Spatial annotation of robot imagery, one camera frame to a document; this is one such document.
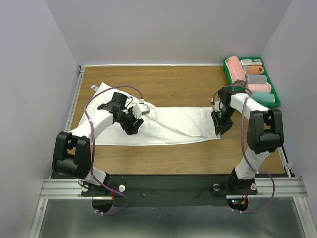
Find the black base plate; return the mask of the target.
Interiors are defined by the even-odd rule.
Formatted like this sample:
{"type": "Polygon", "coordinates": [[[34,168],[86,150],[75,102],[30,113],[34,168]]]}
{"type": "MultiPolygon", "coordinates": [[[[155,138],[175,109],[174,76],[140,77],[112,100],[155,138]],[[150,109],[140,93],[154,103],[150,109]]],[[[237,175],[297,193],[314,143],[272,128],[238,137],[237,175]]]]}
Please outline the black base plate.
{"type": "Polygon", "coordinates": [[[111,175],[107,186],[84,182],[79,193],[92,199],[92,207],[114,212],[130,207],[226,206],[246,209],[248,195],[256,195],[255,180],[238,180],[229,174],[211,175],[111,175]]]}

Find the grey rolled towel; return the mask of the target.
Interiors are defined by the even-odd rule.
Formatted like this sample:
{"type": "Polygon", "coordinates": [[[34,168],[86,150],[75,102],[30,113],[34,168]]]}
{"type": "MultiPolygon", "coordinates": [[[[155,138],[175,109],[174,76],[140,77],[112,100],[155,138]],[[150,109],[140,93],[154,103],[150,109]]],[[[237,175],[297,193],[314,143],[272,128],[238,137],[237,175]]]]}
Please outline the grey rolled towel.
{"type": "Polygon", "coordinates": [[[246,74],[247,84],[266,84],[268,81],[265,75],[246,74]]]}

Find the teal rolled towel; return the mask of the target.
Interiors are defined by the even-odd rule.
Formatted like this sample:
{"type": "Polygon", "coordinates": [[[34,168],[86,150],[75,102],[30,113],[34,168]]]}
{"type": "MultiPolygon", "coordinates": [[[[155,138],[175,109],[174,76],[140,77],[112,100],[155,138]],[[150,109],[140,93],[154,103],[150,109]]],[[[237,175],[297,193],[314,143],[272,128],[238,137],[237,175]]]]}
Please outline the teal rolled towel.
{"type": "Polygon", "coordinates": [[[254,93],[252,99],[260,104],[274,104],[275,95],[271,93],[254,93]]]}

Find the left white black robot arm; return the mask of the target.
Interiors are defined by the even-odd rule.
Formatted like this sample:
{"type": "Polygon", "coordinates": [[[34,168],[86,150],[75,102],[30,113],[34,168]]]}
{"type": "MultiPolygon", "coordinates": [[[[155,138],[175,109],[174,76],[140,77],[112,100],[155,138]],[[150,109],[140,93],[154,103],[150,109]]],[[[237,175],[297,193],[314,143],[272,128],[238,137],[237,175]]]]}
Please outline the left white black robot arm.
{"type": "Polygon", "coordinates": [[[144,122],[142,116],[148,114],[150,109],[142,99],[139,103],[127,107],[127,99],[126,95],[115,92],[109,102],[97,106],[92,116],[86,116],[87,121],[70,132],[60,132],[55,142],[52,170],[93,185],[93,190],[98,195],[113,192],[109,174],[93,166],[95,140],[115,123],[119,124],[127,135],[138,133],[144,122]]]}

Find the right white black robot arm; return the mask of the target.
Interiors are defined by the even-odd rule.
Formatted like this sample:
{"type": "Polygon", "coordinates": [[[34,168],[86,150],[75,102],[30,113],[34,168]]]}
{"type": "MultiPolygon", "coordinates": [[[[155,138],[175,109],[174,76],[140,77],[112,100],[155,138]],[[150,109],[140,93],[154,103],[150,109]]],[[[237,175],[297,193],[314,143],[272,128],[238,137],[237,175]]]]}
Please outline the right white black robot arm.
{"type": "Polygon", "coordinates": [[[236,195],[255,190],[255,175],[260,173],[263,161],[284,143],[282,112],[267,108],[252,99],[250,89],[229,85],[214,93],[211,105],[219,97],[219,109],[211,117],[216,135],[223,135],[234,125],[231,117],[239,111],[242,120],[248,120],[248,129],[241,129],[241,150],[243,158],[232,170],[228,182],[216,183],[214,190],[225,195],[236,195]]]}

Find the short pink rolled towel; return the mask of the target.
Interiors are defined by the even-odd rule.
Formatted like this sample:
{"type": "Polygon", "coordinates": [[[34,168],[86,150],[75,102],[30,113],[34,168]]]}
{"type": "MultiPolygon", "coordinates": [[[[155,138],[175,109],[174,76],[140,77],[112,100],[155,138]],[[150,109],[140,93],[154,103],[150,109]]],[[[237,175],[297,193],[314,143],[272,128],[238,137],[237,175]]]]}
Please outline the short pink rolled towel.
{"type": "Polygon", "coordinates": [[[271,93],[272,86],[266,82],[265,84],[248,84],[247,88],[252,91],[252,93],[271,93]]]}

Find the orange rolled towel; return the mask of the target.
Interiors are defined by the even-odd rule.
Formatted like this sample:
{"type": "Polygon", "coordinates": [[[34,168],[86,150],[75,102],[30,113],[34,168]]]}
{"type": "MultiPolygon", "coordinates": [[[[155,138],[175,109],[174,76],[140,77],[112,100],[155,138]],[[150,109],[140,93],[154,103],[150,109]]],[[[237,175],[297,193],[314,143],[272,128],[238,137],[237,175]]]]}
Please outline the orange rolled towel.
{"type": "Polygon", "coordinates": [[[262,75],[264,68],[261,65],[250,65],[244,67],[245,73],[250,75],[262,75]]]}

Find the long pink rolled towel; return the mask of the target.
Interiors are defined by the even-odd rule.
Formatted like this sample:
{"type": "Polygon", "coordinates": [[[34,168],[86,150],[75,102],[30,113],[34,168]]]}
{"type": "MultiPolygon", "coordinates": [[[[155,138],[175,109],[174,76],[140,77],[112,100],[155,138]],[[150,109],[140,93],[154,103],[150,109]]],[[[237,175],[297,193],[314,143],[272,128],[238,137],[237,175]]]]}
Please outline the long pink rolled towel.
{"type": "Polygon", "coordinates": [[[233,84],[245,86],[246,75],[239,58],[237,56],[231,56],[225,60],[225,65],[228,68],[233,84]]]}

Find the green plastic basket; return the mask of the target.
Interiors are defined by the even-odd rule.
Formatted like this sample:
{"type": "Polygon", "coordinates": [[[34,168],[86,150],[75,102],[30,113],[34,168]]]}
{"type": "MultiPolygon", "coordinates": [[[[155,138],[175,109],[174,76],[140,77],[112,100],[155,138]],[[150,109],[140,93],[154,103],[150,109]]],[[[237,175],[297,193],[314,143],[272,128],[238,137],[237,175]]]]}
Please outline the green plastic basket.
{"type": "MultiPolygon", "coordinates": [[[[225,72],[225,75],[226,75],[228,84],[229,84],[229,85],[233,85],[233,82],[232,82],[232,80],[231,80],[231,77],[230,77],[228,68],[227,68],[227,66],[225,65],[225,60],[226,60],[227,58],[224,58],[224,59],[223,59],[223,70],[224,70],[224,72],[225,72]]],[[[239,60],[240,60],[240,59],[255,59],[255,58],[260,58],[260,57],[238,57],[238,58],[239,58],[239,60]]],[[[275,95],[275,103],[274,103],[274,104],[262,104],[262,105],[263,105],[263,106],[266,106],[266,107],[268,107],[268,108],[276,108],[276,107],[280,106],[280,99],[279,99],[279,97],[278,97],[278,95],[277,95],[277,92],[276,92],[276,90],[275,90],[275,88],[274,88],[274,85],[273,85],[273,83],[272,83],[272,80],[271,80],[270,77],[269,77],[269,74],[268,74],[268,72],[267,72],[267,69],[265,68],[264,62],[263,62],[262,67],[264,68],[264,73],[263,73],[263,75],[267,76],[267,79],[268,79],[267,82],[272,86],[271,94],[274,94],[274,95],[275,95]]]]}

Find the aluminium frame rail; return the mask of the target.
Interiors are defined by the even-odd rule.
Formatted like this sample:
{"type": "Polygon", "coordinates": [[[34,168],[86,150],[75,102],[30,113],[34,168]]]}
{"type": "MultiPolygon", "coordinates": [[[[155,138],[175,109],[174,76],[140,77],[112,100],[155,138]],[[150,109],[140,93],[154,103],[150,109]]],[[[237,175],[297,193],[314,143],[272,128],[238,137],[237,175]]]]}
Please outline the aluminium frame rail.
{"type": "MultiPolygon", "coordinates": [[[[70,130],[74,118],[75,107],[77,105],[81,85],[83,82],[85,70],[90,68],[89,65],[79,66],[79,76],[76,82],[69,115],[66,121],[65,130],[70,130]]],[[[76,179],[52,179],[43,180],[40,198],[36,208],[33,224],[29,237],[39,238],[41,229],[44,227],[44,217],[50,200],[75,200],[83,199],[81,196],[81,188],[77,184],[76,179]]]]}

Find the white blue patterned towel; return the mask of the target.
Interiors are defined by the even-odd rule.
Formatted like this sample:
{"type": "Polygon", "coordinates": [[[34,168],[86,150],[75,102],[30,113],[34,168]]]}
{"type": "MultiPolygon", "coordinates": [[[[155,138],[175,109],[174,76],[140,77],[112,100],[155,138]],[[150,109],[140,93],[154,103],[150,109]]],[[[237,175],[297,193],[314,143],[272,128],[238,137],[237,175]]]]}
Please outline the white blue patterned towel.
{"type": "Polygon", "coordinates": [[[263,65],[263,62],[260,58],[240,59],[239,61],[242,66],[262,66],[263,65]]]}

